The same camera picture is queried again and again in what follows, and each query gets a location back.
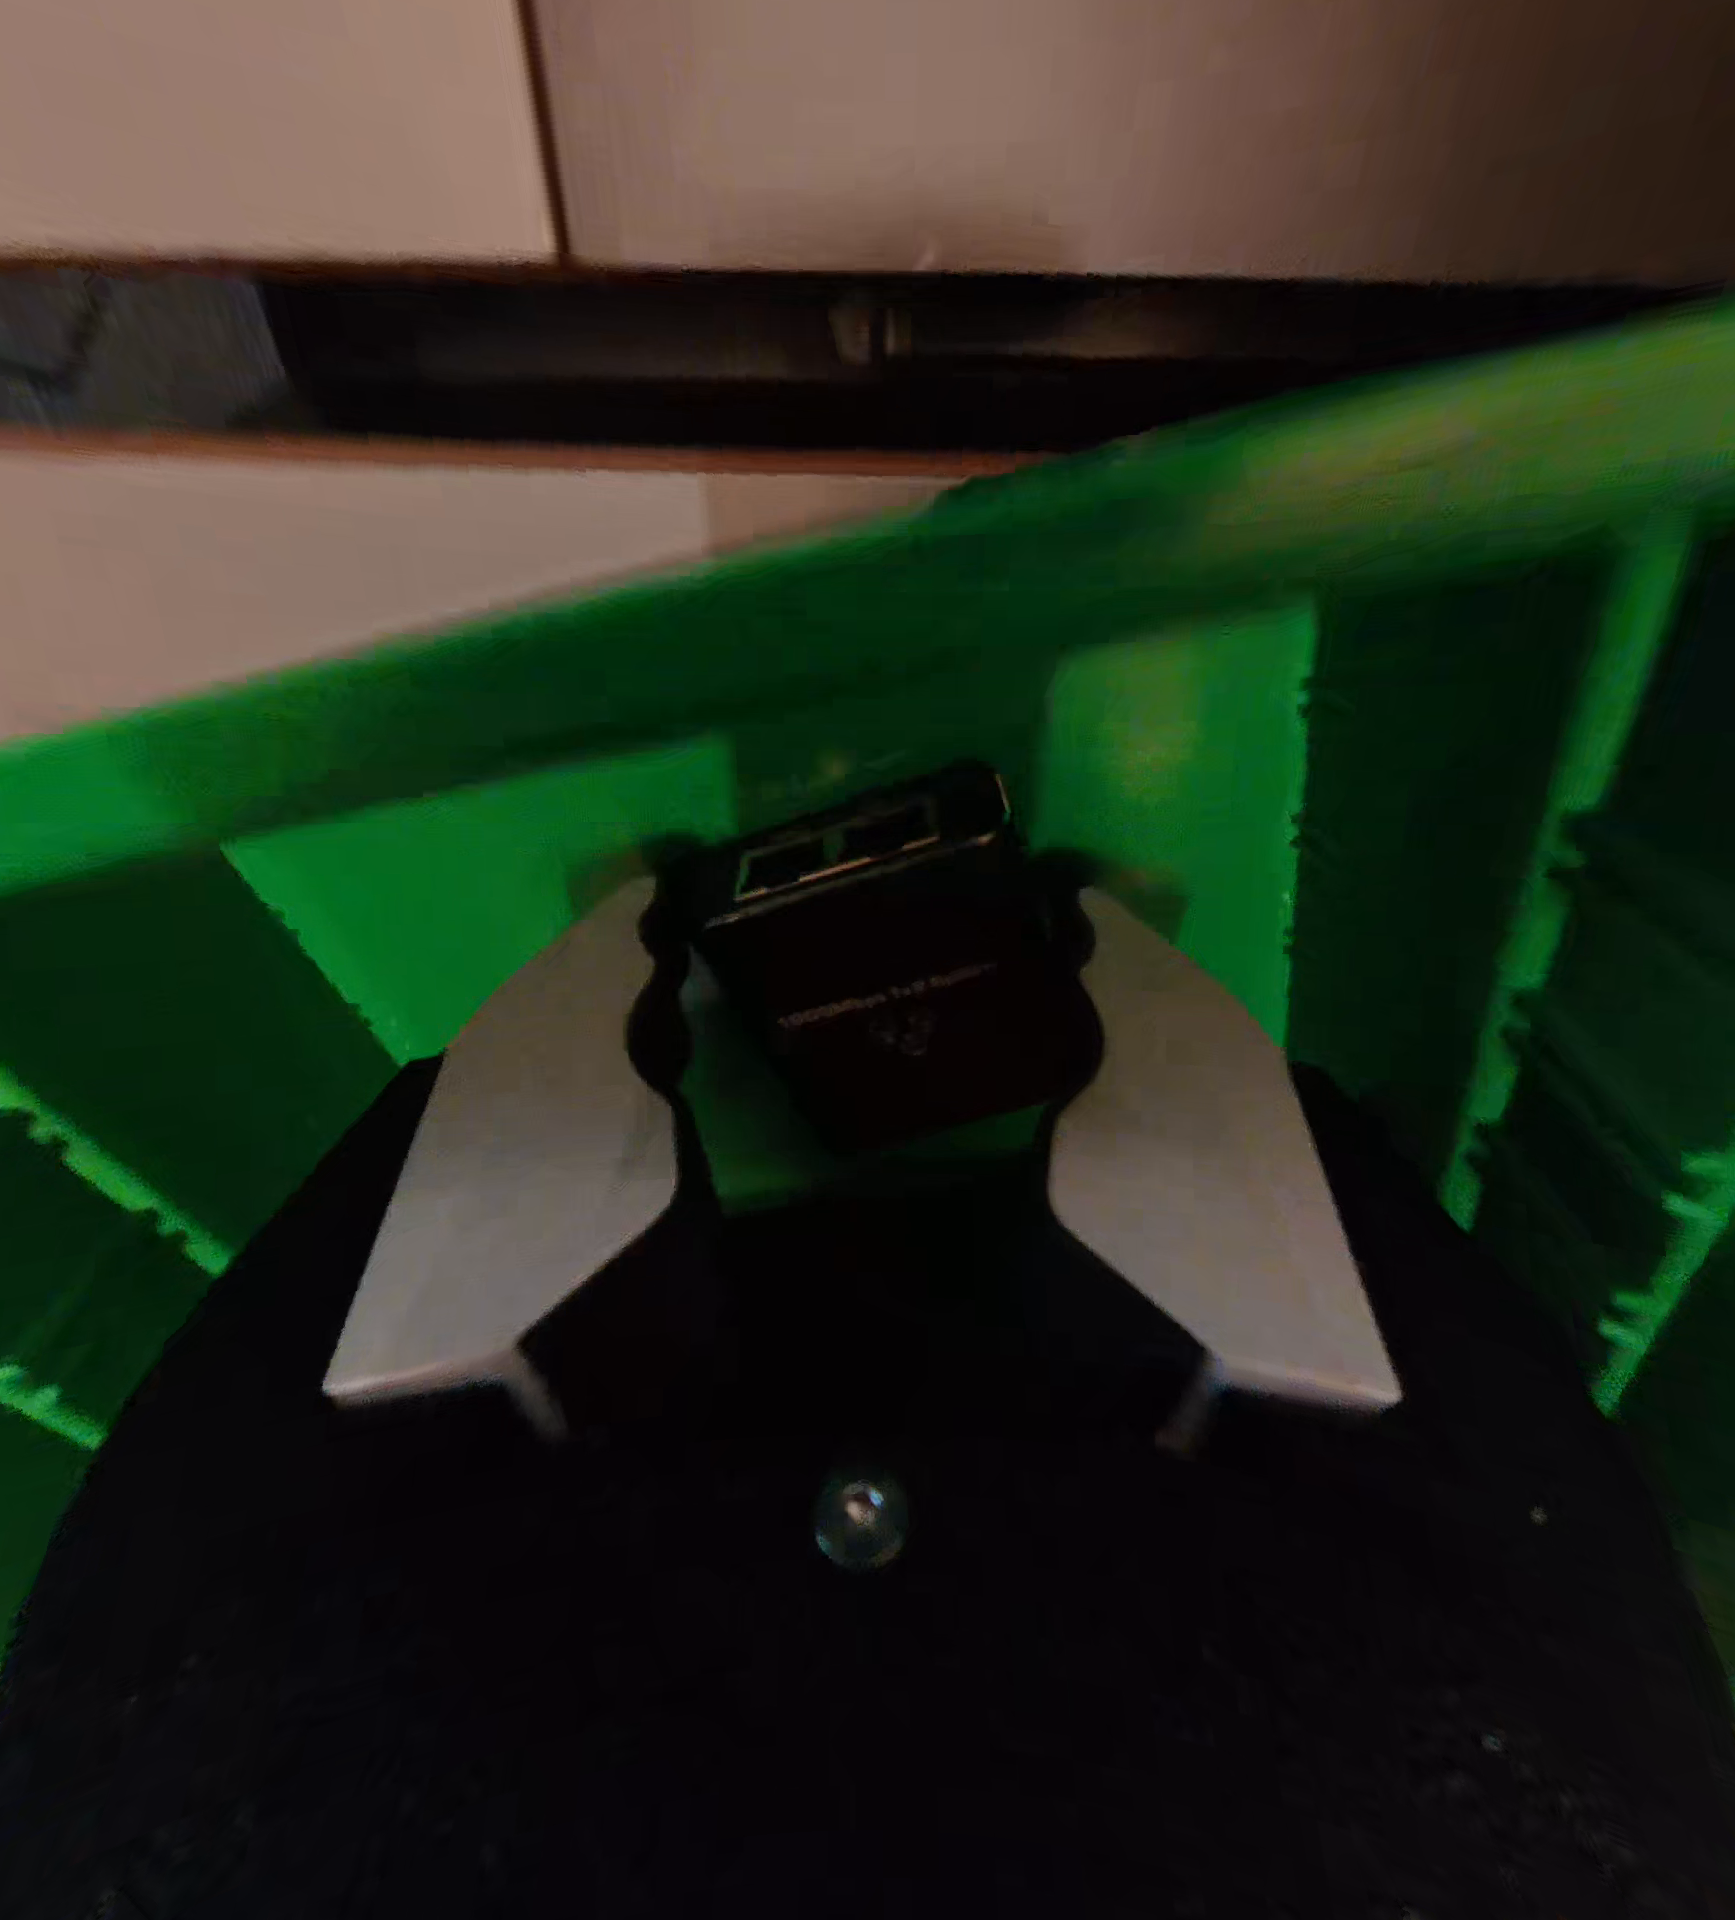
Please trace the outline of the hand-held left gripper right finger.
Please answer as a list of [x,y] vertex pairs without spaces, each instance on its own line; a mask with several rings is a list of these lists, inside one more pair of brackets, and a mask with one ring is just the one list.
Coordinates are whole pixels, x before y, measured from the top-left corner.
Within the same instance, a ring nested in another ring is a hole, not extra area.
[[1284,1052],[1212,972],[1098,886],[1080,983],[1102,1031],[1056,1117],[1060,1226],[1202,1360],[1156,1430],[1190,1451],[1232,1394],[1346,1417],[1404,1397]]

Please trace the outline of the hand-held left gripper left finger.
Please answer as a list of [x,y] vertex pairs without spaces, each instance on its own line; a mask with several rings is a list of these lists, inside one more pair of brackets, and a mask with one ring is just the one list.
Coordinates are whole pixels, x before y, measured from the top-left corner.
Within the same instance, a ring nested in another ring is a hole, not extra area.
[[672,1107],[630,1052],[654,897],[650,875],[616,886],[448,1046],[326,1367],[334,1406],[496,1385],[566,1425],[526,1338],[680,1191]]

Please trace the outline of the black ethernet splitter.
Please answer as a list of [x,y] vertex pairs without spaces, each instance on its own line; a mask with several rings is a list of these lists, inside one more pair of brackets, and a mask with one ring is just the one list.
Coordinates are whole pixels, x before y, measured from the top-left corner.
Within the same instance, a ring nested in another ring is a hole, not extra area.
[[672,875],[692,948],[840,1154],[1056,1107],[1100,1063],[1088,940],[984,761],[714,842]]

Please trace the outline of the green plastic bin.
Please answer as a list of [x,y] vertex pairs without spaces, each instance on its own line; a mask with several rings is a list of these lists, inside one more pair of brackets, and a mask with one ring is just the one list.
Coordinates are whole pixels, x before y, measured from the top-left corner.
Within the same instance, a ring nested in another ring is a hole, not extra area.
[[0,428],[0,1660],[175,1331],[682,838],[982,760],[1388,1121],[1735,1692],[1735,297],[1000,447]]

